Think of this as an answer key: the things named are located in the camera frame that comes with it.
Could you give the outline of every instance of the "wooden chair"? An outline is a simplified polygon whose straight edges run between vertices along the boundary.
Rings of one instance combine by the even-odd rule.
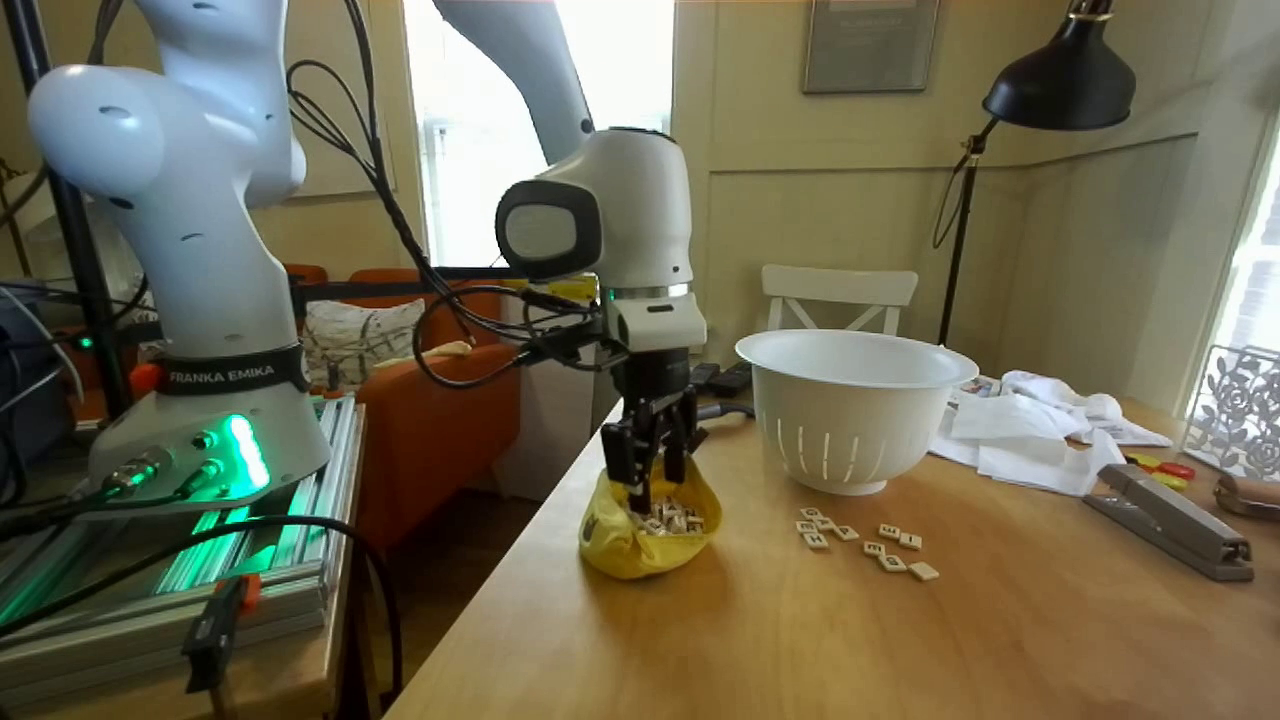
[[[844,330],[872,330],[896,336],[899,311],[912,303],[921,277],[916,272],[852,272],[852,270],[759,270],[768,298],[768,330],[786,330],[793,320],[814,330],[813,303],[847,303],[859,309]]]

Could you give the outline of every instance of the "wooden table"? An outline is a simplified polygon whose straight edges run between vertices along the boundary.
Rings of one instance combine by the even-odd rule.
[[[601,446],[567,469],[391,716],[1274,716],[1280,529],[1230,521],[1252,583],[1213,583],[1081,500],[922,462],[872,500],[786,485],[751,424],[694,453],[722,529],[620,583],[577,557]],[[922,538],[944,578],[813,551],[794,513]]]

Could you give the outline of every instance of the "white ceramic bowl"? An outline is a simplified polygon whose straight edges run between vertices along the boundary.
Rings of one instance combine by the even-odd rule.
[[[737,343],[751,366],[751,399],[785,476],[872,497],[916,469],[946,395],[977,382],[952,347],[879,332],[774,330]]]

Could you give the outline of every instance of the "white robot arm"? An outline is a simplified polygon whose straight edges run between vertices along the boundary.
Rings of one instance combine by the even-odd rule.
[[[682,480],[694,450],[687,351],[707,339],[691,298],[682,153],[658,133],[588,133],[555,3],[435,0],[435,7],[527,101],[550,167],[504,193],[497,241],[518,277],[601,277],[603,330],[597,339],[603,351],[620,351],[613,386],[622,395],[622,417],[603,424],[606,476],[626,485],[632,513],[650,513],[650,463],[664,463],[658,476]]]
[[[162,75],[74,65],[26,101],[44,162],[113,205],[162,330],[161,393],[95,438],[86,476],[146,476],[131,500],[235,506],[324,463],[287,277],[247,215],[305,181],[287,0],[137,3]]]

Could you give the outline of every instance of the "picture frame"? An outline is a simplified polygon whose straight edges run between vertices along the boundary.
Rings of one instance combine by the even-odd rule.
[[[804,96],[922,93],[939,0],[807,0]]]

